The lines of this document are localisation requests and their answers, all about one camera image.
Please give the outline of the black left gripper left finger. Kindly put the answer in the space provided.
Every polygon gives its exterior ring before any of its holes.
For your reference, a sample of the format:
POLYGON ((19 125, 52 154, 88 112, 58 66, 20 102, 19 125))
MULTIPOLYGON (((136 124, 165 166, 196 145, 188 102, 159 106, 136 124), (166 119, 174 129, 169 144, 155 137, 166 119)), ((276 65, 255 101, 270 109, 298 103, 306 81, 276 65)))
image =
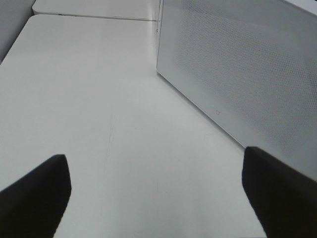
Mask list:
POLYGON ((0 192, 0 236, 52 238, 71 190, 66 156, 50 157, 0 192))

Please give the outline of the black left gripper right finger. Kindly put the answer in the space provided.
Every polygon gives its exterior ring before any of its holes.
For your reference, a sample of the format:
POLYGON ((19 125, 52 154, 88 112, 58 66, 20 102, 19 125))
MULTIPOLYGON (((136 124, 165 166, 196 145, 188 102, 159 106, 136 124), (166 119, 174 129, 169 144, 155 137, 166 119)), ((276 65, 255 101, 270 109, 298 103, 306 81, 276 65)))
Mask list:
POLYGON ((242 186, 268 238, 317 236, 317 183, 258 147, 246 147, 242 186))

